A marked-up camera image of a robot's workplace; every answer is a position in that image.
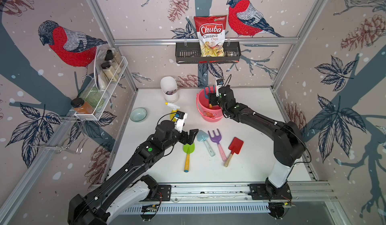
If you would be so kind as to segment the blue fork yellow handle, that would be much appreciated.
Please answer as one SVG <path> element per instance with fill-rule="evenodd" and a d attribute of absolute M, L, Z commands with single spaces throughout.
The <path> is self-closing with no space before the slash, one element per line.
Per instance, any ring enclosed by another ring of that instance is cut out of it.
<path fill-rule="evenodd" d="M 212 109 L 212 99 L 216 96 L 216 87 L 213 85 L 211 87 L 204 88 L 204 97 L 208 100 L 209 108 Z"/>

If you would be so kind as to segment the light blue trowel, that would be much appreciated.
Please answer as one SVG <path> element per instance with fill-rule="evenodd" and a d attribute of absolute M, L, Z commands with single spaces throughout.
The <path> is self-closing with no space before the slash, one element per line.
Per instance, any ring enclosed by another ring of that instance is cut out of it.
<path fill-rule="evenodd" d="M 203 130 L 199 130 L 199 132 L 197 133 L 196 138 L 197 138 L 197 140 L 199 142 L 202 142 L 205 145 L 209 155 L 211 157 L 214 157 L 215 156 L 215 152 L 213 151 L 212 147 L 208 143 L 209 135 L 207 133 L 205 133 Z"/>

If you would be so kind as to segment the pink plastic bucket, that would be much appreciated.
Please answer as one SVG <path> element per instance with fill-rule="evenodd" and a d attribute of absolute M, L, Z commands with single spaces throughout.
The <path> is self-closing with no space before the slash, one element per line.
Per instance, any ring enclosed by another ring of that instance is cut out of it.
<path fill-rule="evenodd" d="M 218 122 L 224 117 L 219 106 L 209 108 L 208 100 L 204 97 L 204 89 L 196 95 L 196 108 L 201 117 L 207 122 Z"/>

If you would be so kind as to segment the green trowel yellow handle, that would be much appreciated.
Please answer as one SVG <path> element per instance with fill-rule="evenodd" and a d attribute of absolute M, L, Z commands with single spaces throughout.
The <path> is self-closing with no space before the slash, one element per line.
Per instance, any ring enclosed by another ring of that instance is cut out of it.
<path fill-rule="evenodd" d="M 193 153 L 195 150 L 195 144 L 184 144 L 183 145 L 183 151 L 186 153 L 186 160 L 185 160 L 185 166 L 184 166 L 184 172 L 188 173 L 190 168 L 190 154 Z"/>

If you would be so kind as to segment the purple fork pink handle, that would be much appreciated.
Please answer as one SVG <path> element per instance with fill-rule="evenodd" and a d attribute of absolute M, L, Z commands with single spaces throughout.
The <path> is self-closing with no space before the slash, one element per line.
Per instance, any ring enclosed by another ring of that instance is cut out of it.
<path fill-rule="evenodd" d="M 214 130 L 212 130 L 212 132 L 208 131 L 208 135 L 209 135 L 210 140 L 217 144 L 217 147 L 218 147 L 219 152 L 220 152 L 220 156 L 221 156 L 223 162 L 226 162 L 227 157 L 226 157 L 225 152 L 220 144 L 220 141 L 222 139 L 220 131 L 218 129 L 217 129 L 217 132 L 215 132 Z"/>

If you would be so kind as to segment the yellow spray bottle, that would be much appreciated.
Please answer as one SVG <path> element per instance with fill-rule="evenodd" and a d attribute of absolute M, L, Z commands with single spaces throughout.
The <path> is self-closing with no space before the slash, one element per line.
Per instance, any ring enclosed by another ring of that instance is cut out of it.
<path fill-rule="evenodd" d="M 169 118 L 171 121 L 173 122 L 176 122 L 176 118 L 175 118 L 175 114 L 177 113 L 177 111 L 179 111 L 180 107 L 174 103 L 170 103 L 170 102 L 166 102 L 165 105 L 167 105 L 168 107 L 170 107 L 172 109 L 172 112 L 171 114 L 169 115 Z"/>

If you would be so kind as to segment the red spade wooden handle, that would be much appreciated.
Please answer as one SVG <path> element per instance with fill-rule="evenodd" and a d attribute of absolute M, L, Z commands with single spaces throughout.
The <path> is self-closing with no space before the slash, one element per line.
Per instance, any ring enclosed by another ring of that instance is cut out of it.
<path fill-rule="evenodd" d="M 228 149 L 231 151 L 230 155 L 228 156 L 227 160 L 224 163 L 224 167 L 228 167 L 229 163 L 232 159 L 232 157 L 236 154 L 238 155 L 242 149 L 242 146 L 244 144 L 244 141 L 240 140 L 237 137 L 234 137 L 232 142 L 230 143 Z"/>

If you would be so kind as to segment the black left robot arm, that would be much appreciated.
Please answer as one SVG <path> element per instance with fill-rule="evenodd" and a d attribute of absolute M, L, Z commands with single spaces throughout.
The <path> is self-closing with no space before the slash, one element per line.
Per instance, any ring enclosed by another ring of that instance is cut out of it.
<path fill-rule="evenodd" d="M 164 157 L 166 149 L 176 143 L 193 144 L 198 129 L 183 131 L 170 120 L 164 120 L 133 156 L 114 175 L 86 196 L 76 195 L 69 202 L 67 222 L 70 225 L 108 225 L 131 205 L 151 196 L 162 201 L 158 183 L 145 172 Z"/>

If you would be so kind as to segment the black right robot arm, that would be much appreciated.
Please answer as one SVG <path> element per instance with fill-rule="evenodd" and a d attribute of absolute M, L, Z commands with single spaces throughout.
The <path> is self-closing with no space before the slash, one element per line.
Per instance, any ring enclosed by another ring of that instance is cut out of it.
<path fill-rule="evenodd" d="M 265 183 L 266 187 L 277 190 L 283 188 L 293 166 L 306 151 L 298 126 L 292 121 L 284 123 L 271 119 L 237 102 L 230 85 L 216 88 L 214 93 L 210 92 L 208 100 L 212 106 L 219 106 L 226 118 L 246 124 L 273 140 L 276 162 Z"/>

